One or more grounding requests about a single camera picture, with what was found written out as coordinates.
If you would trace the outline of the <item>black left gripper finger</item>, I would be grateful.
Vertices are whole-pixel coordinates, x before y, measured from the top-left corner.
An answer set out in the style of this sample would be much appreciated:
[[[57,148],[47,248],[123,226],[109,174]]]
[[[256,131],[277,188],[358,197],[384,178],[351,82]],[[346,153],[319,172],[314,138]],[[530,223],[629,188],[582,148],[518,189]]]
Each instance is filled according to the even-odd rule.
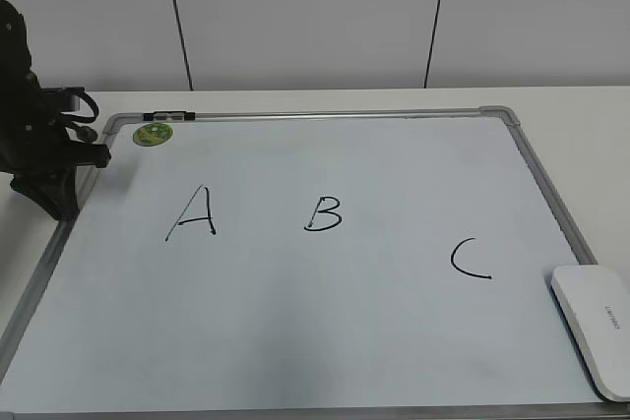
[[[53,219],[69,221],[76,218],[80,211],[76,174],[77,167],[71,166],[31,175],[15,175],[10,186],[40,206]]]

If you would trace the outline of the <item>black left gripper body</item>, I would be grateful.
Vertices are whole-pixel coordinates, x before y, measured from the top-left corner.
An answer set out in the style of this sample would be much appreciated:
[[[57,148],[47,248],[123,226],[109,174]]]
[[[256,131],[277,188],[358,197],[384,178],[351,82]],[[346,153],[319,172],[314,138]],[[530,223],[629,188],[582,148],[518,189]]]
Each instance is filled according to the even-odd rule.
[[[12,177],[71,166],[104,168],[111,159],[90,126],[98,117],[95,100],[79,94],[80,109],[65,113],[40,89],[1,89],[1,171]]]

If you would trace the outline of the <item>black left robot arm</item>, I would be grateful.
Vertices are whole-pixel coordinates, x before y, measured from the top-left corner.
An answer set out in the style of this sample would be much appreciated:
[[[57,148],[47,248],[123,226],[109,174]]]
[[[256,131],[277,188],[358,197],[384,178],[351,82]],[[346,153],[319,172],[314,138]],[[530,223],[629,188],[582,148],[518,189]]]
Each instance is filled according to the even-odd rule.
[[[1,171],[56,220],[79,213],[77,168],[111,159],[90,126],[99,108],[83,87],[43,88],[32,70],[24,16],[1,1]]]

